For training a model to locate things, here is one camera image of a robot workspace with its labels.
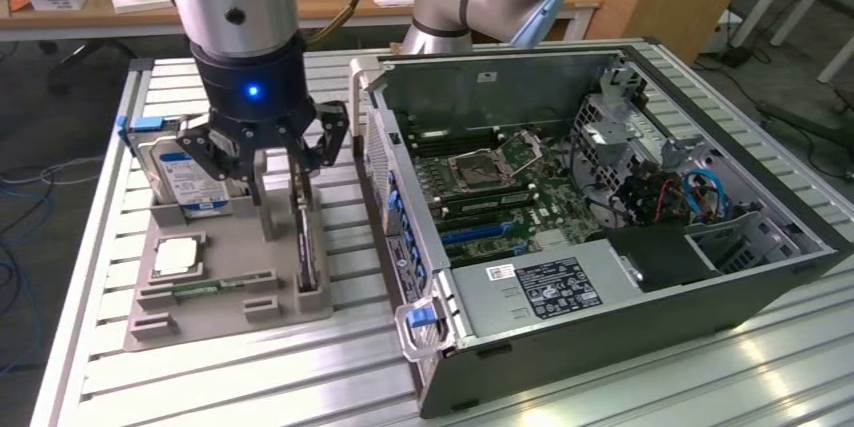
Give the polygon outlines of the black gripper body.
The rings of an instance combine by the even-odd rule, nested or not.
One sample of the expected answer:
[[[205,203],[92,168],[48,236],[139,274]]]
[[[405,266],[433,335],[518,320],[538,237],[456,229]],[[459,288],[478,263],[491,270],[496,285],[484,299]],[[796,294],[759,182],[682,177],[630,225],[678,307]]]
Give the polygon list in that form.
[[[293,36],[276,50],[225,57],[191,45],[209,103],[211,129],[232,141],[285,147],[315,120],[304,67],[305,42]]]

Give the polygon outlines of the metal disk bay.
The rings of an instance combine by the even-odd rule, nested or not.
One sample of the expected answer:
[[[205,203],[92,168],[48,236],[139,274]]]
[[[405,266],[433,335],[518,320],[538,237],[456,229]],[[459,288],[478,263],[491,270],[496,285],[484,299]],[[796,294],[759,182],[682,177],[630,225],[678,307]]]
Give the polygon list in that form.
[[[686,234],[722,274],[736,273],[802,255],[802,249],[790,236],[759,211],[728,221],[691,224],[686,227]]]

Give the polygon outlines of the green gpu with black fan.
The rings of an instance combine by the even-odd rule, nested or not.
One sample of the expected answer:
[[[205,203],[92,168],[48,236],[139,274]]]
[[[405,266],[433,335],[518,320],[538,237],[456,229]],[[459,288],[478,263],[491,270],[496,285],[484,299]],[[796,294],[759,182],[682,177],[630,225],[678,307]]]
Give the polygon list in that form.
[[[313,198],[309,177],[296,165],[291,167],[291,206],[295,218],[299,250],[297,288],[301,293],[317,289],[317,274],[312,242]]]

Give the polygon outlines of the green motherboard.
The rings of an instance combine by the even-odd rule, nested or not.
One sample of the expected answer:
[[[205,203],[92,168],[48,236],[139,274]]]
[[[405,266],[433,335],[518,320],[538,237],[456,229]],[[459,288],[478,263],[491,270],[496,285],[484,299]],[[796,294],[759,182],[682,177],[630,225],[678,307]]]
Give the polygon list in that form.
[[[437,212],[437,198],[467,194],[455,190],[447,165],[449,157],[499,146],[522,130],[528,130],[540,141],[543,157],[512,177],[508,187],[495,190],[536,190],[539,198],[526,206],[491,210],[466,216],[444,217]],[[424,200],[440,234],[484,224],[514,221],[507,234],[452,245],[443,245],[454,268],[506,259],[552,248],[583,243],[603,230],[591,211],[584,192],[570,178],[568,139],[554,137],[536,124],[490,126],[466,130],[425,131],[412,128],[405,133],[407,149],[421,187]]]

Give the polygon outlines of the black chair base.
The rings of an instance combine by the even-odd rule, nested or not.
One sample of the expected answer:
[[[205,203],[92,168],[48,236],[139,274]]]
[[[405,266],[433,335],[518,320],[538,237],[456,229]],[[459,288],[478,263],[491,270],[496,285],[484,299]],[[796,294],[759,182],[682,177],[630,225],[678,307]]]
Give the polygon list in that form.
[[[105,48],[116,51],[127,60],[137,59],[135,51],[119,40],[104,38],[88,39],[49,70],[45,80],[49,94],[61,96],[68,93],[69,87],[61,82],[63,76],[96,52]]]

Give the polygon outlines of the grey parts rack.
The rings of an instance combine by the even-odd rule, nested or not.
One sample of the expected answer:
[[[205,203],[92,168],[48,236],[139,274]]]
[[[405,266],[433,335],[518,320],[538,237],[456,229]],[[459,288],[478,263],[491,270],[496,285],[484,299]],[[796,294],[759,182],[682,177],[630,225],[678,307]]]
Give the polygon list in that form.
[[[245,185],[227,181],[240,194],[231,215],[187,220],[175,206],[151,206],[133,289],[124,348],[128,351],[177,345],[320,320],[332,314],[329,273],[323,241],[321,196],[312,187],[312,242],[317,289],[297,288],[299,250],[291,206],[291,180],[283,189],[263,188],[256,206]],[[153,277],[157,244],[171,238],[197,240],[197,266],[188,274]],[[179,298],[175,284],[271,272],[239,290]]]

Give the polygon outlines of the CPU socket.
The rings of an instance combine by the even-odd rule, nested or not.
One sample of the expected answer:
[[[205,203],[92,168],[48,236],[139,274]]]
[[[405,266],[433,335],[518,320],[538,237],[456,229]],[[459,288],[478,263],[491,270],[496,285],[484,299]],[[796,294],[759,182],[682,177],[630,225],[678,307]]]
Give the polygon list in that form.
[[[452,156],[447,160],[455,190],[463,193],[508,187],[512,177],[498,154],[490,149]]]

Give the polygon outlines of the silver CPU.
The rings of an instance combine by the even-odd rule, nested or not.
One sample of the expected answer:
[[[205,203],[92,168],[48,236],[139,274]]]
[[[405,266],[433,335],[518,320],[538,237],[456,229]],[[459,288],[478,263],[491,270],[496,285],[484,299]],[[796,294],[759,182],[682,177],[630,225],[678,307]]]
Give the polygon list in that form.
[[[196,270],[199,243],[195,238],[180,237],[163,240],[157,244],[153,277],[188,274]]]

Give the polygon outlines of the metal socket cover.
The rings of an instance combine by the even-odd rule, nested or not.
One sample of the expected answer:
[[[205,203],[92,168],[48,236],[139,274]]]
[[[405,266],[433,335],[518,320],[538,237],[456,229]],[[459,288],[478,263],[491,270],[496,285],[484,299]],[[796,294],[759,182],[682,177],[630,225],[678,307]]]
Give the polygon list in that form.
[[[516,132],[496,149],[496,156],[503,171],[515,176],[543,157],[539,138],[528,130]]]

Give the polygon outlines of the grey power supply unit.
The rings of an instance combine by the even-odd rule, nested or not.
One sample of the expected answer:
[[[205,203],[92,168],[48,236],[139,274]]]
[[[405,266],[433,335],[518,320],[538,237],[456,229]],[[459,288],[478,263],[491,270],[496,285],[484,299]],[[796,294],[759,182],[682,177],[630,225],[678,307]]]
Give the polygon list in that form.
[[[475,336],[535,326],[640,297],[611,244],[596,240],[451,270]]]

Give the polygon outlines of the black open PC case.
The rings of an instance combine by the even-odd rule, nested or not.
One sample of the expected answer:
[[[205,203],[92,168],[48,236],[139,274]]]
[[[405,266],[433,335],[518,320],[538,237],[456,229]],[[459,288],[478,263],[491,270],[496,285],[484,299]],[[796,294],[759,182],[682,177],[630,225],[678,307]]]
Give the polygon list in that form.
[[[528,51],[371,55],[351,63],[353,137],[393,313],[433,296],[455,344],[408,362],[420,416],[487,402],[739,327],[854,260],[854,205],[668,50],[582,41]],[[407,149],[412,129],[536,124],[568,139],[570,178],[639,298],[474,335]],[[718,272],[686,234],[764,213],[802,255]]]

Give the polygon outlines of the green RAM stick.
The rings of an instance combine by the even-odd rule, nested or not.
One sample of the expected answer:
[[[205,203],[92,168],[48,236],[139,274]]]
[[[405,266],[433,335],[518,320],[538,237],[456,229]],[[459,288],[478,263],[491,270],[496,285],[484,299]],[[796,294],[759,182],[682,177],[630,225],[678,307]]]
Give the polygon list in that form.
[[[168,290],[179,298],[199,297],[239,290],[247,287],[253,281],[268,281],[273,278],[275,276],[271,272],[260,272],[223,279],[175,284]]]

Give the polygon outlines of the blue expansion slot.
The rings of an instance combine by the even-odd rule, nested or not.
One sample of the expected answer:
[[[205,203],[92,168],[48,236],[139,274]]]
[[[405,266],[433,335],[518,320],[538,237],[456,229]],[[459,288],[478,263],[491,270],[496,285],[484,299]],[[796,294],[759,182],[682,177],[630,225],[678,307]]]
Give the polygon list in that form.
[[[443,245],[452,245],[470,242],[496,236],[503,236],[514,227],[514,221],[503,221],[498,223],[484,224],[456,231],[448,231],[440,234]]]

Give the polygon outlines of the hard disk with blue rails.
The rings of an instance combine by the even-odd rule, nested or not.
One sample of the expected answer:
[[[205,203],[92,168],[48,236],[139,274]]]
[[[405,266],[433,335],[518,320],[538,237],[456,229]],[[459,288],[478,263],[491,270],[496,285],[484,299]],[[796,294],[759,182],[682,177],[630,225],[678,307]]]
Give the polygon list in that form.
[[[157,206],[175,206],[187,220],[233,213],[240,190],[216,180],[181,147],[179,120],[161,116],[117,120],[119,136],[137,160]]]

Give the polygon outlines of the installed RAM stick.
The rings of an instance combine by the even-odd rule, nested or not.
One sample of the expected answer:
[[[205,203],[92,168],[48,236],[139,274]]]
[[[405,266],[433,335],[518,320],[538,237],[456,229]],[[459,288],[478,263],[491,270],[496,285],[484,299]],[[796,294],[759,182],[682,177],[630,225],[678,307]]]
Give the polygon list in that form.
[[[444,216],[474,215],[483,211],[507,210],[526,206],[539,198],[536,190],[495,190],[439,197],[437,212]]]

